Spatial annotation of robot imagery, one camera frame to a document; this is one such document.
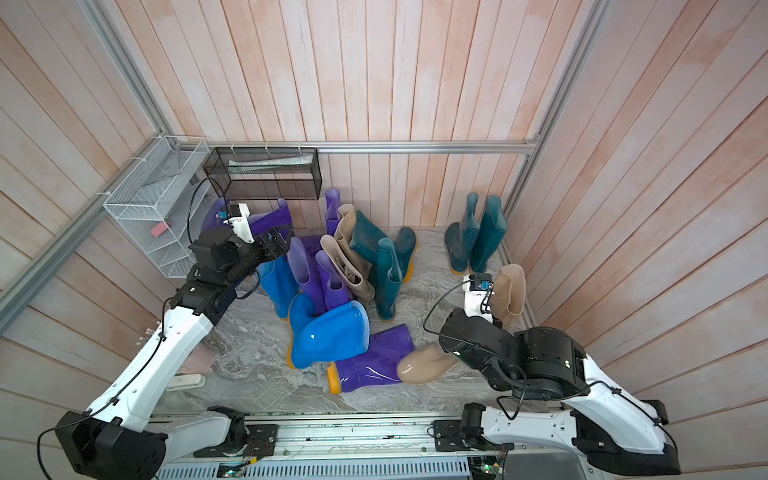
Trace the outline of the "large beige boot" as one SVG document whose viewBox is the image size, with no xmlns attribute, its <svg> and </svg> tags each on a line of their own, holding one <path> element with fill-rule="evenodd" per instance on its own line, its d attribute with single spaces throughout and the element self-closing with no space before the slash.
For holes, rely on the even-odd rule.
<svg viewBox="0 0 768 480">
<path fill-rule="evenodd" d="M 397 365 L 397 375 L 406 384 L 426 384 L 458 364 L 459 359 L 454 354 L 445 352 L 433 342 L 403 357 Z"/>
</svg>

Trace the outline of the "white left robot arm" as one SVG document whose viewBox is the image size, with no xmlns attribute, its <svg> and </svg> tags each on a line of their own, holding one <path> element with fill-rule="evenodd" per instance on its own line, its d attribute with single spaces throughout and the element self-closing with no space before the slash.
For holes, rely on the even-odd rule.
<svg viewBox="0 0 768 480">
<path fill-rule="evenodd" d="M 165 464 L 212 449 L 238 456 L 247 448 L 244 415 L 215 407 L 152 427 L 151 415 L 201 340 L 238 300 L 237 288 L 259 265 L 287 254 L 292 228 L 216 227 L 192 242 L 195 263 L 167 303 L 155 330 L 119 377 L 82 412 L 53 427 L 73 470 L 93 479 L 152 479 Z"/>
</svg>

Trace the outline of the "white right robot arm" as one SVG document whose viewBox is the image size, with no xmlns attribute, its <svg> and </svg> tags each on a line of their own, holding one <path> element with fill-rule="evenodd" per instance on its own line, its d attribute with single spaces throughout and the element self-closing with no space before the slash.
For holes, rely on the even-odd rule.
<svg viewBox="0 0 768 480">
<path fill-rule="evenodd" d="M 463 444 L 561 449 L 621 476 L 680 474 L 665 405 L 620 387 L 565 332 L 534 327 L 510 333 L 498 321 L 456 308 L 439 344 L 500 394 L 496 407 L 465 405 L 458 430 Z"/>
</svg>

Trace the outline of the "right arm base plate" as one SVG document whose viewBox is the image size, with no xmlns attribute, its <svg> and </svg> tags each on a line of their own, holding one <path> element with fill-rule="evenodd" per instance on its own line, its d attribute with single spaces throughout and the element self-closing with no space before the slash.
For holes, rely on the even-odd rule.
<svg viewBox="0 0 768 480">
<path fill-rule="evenodd" d="M 480 450 L 477 439 L 465 431 L 460 420 L 435 420 L 427 433 L 438 452 Z"/>
</svg>

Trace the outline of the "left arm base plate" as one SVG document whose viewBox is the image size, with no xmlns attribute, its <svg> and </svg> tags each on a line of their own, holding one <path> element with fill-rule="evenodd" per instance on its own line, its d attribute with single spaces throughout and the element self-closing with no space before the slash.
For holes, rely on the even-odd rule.
<svg viewBox="0 0 768 480">
<path fill-rule="evenodd" d="M 193 453 L 194 458 L 272 456 L 277 439 L 277 424 L 239 425 L 232 427 L 225 441 Z"/>
</svg>

